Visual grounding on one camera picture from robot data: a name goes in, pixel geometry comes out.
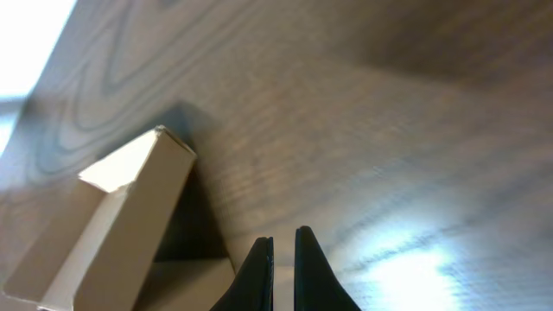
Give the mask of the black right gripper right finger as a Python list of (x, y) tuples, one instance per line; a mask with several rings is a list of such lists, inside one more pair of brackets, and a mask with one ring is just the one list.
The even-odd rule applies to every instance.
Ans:
[(336, 278), (313, 230), (296, 230), (295, 311), (360, 311)]

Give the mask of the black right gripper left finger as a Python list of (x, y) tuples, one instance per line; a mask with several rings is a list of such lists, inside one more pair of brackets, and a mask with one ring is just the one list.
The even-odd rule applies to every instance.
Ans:
[(272, 311), (273, 238), (257, 238), (229, 289), (210, 311)]

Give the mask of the cardboard box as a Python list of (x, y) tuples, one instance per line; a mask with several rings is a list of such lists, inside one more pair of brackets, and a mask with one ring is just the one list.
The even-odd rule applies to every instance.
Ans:
[(82, 170), (4, 294), (38, 310), (211, 308), (234, 278), (227, 257), (155, 260), (195, 159), (158, 126)]

